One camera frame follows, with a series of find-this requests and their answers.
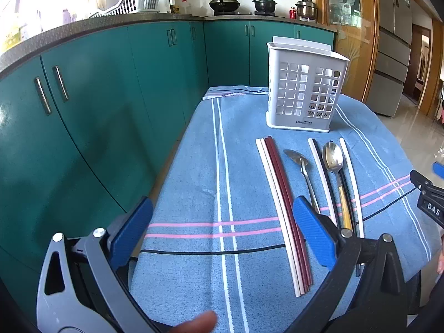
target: cabinet door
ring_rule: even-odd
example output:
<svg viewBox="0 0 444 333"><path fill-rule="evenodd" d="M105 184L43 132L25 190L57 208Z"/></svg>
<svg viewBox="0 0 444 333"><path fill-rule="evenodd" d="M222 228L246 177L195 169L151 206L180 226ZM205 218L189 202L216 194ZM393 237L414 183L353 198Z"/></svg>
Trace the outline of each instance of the cabinet door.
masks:
<svg viewBox="0 0 444 333"><path fill-rule="evenodd" d="M182 101L185 121L189 122L197 106L197 71L190 23L188 21L173 22L171 26L173 46L169 51L171 61L174 62L175 85Z"/></svg>
<svg viewBox="0 0 444 333"><path fill-rule="evenodd" d="M157 172L185 127L183 96L179 88L183 81L175 76L177 61L174 60L171 29L169 22L128 26L134 63L154 130L153 157Z"/></svg>
<svg viewBox="0 0 444 333"><path fill-rule="evenodd" d="M296 39L321 42L333 47L334 33L331 31L304 25L294 25L294 37Z"/></svg>
<svg viewBox="0 0 444 333"><path fill-rule="evenodd" d="M249 85L248 21L204 24L210 86Z"/></svg>
<svg viewBox="0 0 444 333"><path fill-rule="evenodd" d="M273 36L294 37L293 24L250 21L250 86L268 86L268 46Z"/></svg>
<svg viewBox="0 0 444 333"><path fill-rule="evenodd" d="M197 89L195 98L197 104L202 100L208 90L208 71L206 67L205 34L203 22L190 22L191 38L193 40L193 53L195 73L197 78Z"/></svg>
<svg viewBox="0 0 444 333"><path fill-rule="evenodd" d="M0 81L0 128L0 274L35 321L36 287L53 234L88 235L123 211L71 140L38 57Z"/></svg>
<svg viewBox="0 0 444 333"><path fill-rule="evenodd" d="M57 109L74 143L114 199L131 211L140 197L149 193L156 173L150 160L154 139L127 28L105 30L57 46L44 53L42 61ZM67 101L55 66L59 66L69 95ZM152 75L145 71L141 78L152 79Z"/></svg>

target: red chopstick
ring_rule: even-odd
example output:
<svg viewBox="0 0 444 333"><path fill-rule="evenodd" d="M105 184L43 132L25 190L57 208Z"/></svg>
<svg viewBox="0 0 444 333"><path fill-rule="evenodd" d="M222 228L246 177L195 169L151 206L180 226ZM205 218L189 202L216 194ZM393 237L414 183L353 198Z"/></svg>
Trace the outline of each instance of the red chopstick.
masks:
<svg viewBox="0 0 444 333"><path fill-rule="evenodd" d="M305 244L304 239L302 236L301 231L299 230L299 227L296 225L292 213L292 195L291 191L289 189L287 176L285 174L285 171L283 169L281 160L279 158L276 146L274 144L274 141L271 136L268 136L264 139L265 144L267 146L267 150L269 151L270 158L272 161L272 165L274 167L274 170L276 172L276 177L278 180L279 188L281 189L282 196L284 198L284 204L287 210L287 214L290 221L291 231L293 235L293 239L295 241L296 245L296 251L297 255L299 257L299 264L301 266L301 273L302 273L302 281L304 285L304 290L308 292L309 286L312 285L312 279L311 279L311 272L308 264L308 256L305 251Z"/></svg>
<svg viewBox="0 0 444 333"><path fill-rule="evenodd" d="M307 276L307 283L309 286L313 285L313 280L312 280L312 275L311 275L311 269L310 269L310 263L308 260L308 254L307 254L307 250L306 250L306 245L305 245L305 241L304 241L304 236L301 232L301 229L299 228L299 226L296 224L296 222L294 221L294 216L293 216L293 196L291 193L291 189L290 186L288 184L288 180L287 180L287 175L285 174L285 170L284 167L282 165L281 159L279 158L279 154L278 154L278 150L276 149L276 145L274 143L274 140L271 136L268 136L267 138L265 138L265 141L269 141L269 144L271 146L271 148L273 149L273 153L275 155L275 160L276 160L276 165L277 165L277 169L280 172L280 176L281 176L281 183L282 183L282 187L281 190L283 191L283 195L286 195L288 197L289 200L289 208L287 208L288 211L288 215L289 215L289 219L290 219L290 224L292 226L292 229L295 230L295 237L299 240L299 243L301 245L301 254L302 257L304 259L304 264L303 266L306 269L306 276Z"/></svg>

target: refrigerator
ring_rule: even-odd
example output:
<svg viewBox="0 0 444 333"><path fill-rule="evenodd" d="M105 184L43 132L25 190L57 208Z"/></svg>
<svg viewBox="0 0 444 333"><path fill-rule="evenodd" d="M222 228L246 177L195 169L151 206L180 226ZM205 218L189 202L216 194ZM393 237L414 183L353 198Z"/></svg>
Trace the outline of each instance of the refrigerator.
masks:
<svg viewBox="0 0 444 333"><path fill-rule="evenodd" d="M375 113L394 116L410 61L410 0L379 0L379 46L366 105Z"/></svg>

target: countertop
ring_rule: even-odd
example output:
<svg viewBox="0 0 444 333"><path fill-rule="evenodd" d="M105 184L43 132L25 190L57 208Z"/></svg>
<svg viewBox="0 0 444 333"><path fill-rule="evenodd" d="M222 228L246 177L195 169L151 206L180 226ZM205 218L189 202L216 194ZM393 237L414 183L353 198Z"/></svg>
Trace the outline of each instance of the countertop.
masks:
<svg viewBox="0 0 444 333"><path fill-rule="evenodd" d="M161 21L215 21L215 20L267 20L289 22L293 24L312 26L332 32L337 30L330 26L325 26L312 22L305 22L284 17L275 16L257 16L257 15L229 15L229 16L207 16L199 17L182 14L162 14L162 13L137 13L122 14L112 16L94 17L77 22L72 22L52 30L42 32L20 44L10 48L0 55L0 79L6 76L14 68L23 62L41 54L42 52L57 46L63 42L75 39L100 30L105 30L117 26L130 25L142 22L161 22Z"/></svg>

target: red bottle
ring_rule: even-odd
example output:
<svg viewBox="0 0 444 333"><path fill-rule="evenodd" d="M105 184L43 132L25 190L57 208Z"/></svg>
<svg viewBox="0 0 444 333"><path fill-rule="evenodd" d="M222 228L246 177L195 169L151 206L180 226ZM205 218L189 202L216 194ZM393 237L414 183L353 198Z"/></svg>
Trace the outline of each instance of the red bottle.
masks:
<svg viewBox="0 0 444 333"><path fill-rule="evenodd" d="M292 6L290 10L290 19L296 19L296 10L294 9L294 6Z"/></svg>

